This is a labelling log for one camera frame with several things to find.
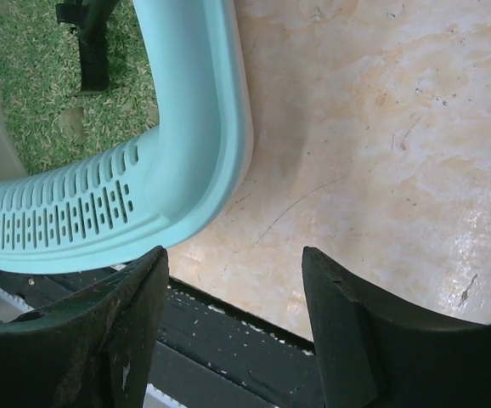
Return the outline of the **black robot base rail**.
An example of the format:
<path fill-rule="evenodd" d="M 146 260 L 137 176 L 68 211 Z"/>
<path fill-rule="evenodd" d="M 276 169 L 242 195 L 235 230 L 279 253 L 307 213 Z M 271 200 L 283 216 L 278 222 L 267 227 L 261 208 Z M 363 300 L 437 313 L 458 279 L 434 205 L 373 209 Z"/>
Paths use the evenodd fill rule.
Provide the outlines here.
<path fill-rule="evenodd" d="M 144 401 L 323 407 L 313 343 L 171 278 Z"/>

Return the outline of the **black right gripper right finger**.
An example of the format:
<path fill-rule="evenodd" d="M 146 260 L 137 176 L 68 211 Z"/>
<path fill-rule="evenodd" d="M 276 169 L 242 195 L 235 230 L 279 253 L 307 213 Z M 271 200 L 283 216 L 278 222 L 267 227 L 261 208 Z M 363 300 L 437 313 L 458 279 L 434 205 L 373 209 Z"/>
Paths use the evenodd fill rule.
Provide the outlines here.
<path fill-rule="evenodd" d="M 315 247 L 302 279 L 329 407 L 491 407 L 491 324 L 425 309 Z"/>

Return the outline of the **black slotted litter scoop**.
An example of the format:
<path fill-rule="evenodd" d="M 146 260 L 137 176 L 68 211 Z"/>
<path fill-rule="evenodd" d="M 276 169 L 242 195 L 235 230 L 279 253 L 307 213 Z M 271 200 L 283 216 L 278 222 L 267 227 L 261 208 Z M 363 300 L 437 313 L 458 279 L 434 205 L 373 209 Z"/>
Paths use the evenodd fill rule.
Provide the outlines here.
<path fill-rule="evenodd" d="M 103 93 L 110 85 L 107 21 L 117 0 L 62 1 L 55 6 L 59 24 L 76 28 L 81 67 L 81 86 L 74 96 Z"/>

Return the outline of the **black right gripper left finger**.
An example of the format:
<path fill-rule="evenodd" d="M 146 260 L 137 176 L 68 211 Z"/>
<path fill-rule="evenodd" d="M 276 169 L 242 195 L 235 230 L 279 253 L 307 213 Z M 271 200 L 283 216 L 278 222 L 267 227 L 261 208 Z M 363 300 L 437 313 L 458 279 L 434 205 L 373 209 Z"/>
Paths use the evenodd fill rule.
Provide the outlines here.
<path fill-rule="evenodd" d="M 140 407 L 169 278 L 158 246 L 49 306 L 0 321 L 0 407 Z"/>

